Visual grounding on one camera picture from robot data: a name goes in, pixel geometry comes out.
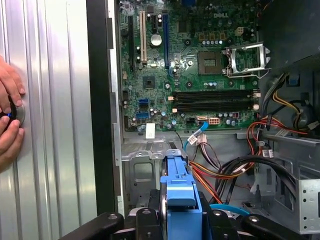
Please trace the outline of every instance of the motherboard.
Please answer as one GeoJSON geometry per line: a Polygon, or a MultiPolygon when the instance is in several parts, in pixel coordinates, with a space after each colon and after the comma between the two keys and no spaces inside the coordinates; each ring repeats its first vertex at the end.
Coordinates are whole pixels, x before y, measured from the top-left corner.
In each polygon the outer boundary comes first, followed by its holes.
{"type": "MultiPolygon", "coordinates": [[[[259,80],[229,77],[225,48],[257,42],[255,0],[122,0],[121,89],[126,131],[241,129],[257,117],[259,80]]],[[[239,71],[258,64],[236,52],[239,71]]]]}

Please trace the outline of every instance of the ribbed metal panel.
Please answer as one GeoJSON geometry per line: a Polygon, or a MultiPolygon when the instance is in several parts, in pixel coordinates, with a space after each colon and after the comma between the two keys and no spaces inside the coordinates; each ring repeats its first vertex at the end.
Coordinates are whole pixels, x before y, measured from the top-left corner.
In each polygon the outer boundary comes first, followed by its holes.
{"type": "Polygon", "coordinates": [[[97,216],[85,0],[1,0],[0,55],[27,94],[0,174],[0,240],[56,240],[97,216]]]}

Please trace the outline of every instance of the green circuit board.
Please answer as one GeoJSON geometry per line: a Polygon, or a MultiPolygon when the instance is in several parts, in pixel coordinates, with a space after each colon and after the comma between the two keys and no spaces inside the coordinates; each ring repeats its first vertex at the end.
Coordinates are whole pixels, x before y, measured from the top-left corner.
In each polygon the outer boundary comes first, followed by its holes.
{"type": "MultiPolygon", "coordinates": [[[[145,123],[156,123],[158,131],[197,129],[202,123],[197,120],[197,116],[219,119],[218,124],[209,126],[210,130],[248,127],[255,120],[256,112],[252,108],[228,112],[203,109],[174,112],[174,102],[169,98],[173,92],[211,91],[214,94],[214,91],[221,90],[258,89],[256,77],[225,76],[222,69],[227,66],[228,58],[221,54],[225,47],[257,42],[255,2],[255,0],[212,0],[197,2],[197,6],[186,7],[176,1],[121,1],[121,84],[125,130],[143,131],[145,123]],[[143,63],[142,54],[137,50],[137,47],[143,44],[141,11],[144,11],[146,16],[147,61],[143,63]],[[166,65],[164,47],[165,15],[168,22],[169,67],[166,65]],[[152,18],[156,21],[156,32],[153,31],[155,22],[152,18]],[[244,29],[242,35],[236,34],[239,27],[244,29]],[[140,107],[140,100],[148,101],[146,108],[140,107]],[[139,118],[137,113],[148,114],[148,117],[139,118]]],[[[255,49],[237,52],[237,68],[240,70],[255,67],[257,61],[255,49]]],[[[232,102],[232,93],[230,97],[221,101],[232,102]]]]}

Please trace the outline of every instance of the hand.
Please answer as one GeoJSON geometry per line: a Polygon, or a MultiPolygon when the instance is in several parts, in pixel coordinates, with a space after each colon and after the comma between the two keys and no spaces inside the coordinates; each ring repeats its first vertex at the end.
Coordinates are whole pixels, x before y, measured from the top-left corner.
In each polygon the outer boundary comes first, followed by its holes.
{"type": "Polygon", "coordinates": [[[8,116],[0,118],[0,173],[17,158],[25,133],[23,128],[19,128],[18,120],[13,120],[4,131],[8,122],[8,116]]]}
{"type": "Polygon", "coordinates": [[[8,94],[13,103],[20,107],[22,105],[21,94],[25,93],[24,85],[16,70],[0,56],[0,113],[9,114],[11,112],[8,94]]]}

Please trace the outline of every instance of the white pci slot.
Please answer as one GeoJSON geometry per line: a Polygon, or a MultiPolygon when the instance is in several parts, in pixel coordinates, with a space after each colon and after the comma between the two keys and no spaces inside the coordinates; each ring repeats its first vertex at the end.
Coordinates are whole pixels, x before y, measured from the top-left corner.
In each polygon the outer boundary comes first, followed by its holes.
{"type": "Polygon", "coordinates": [[[146,12],[140,11],[141,62],[147,63],[146,12]]]}

